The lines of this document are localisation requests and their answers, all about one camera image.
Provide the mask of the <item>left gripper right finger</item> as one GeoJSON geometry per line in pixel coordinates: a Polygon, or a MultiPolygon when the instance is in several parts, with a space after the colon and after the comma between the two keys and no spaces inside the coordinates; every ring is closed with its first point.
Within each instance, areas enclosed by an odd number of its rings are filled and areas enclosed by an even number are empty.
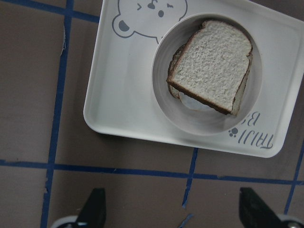
{"type": "Polygon", "coordinates": [[[284,228],[284,223],[252,189],[241,187],[239,218],[245,228],[284,228]]]}

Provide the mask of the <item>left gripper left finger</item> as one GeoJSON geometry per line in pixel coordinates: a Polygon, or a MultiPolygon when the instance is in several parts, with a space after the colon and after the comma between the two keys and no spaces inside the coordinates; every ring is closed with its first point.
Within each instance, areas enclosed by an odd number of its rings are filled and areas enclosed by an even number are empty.
{"type": "Polygon", "coordinates": [[[104,188],[94,188],[80,211],[76,224],[78,228],[103,228],[105,221],[105,190],[104,188]]]}

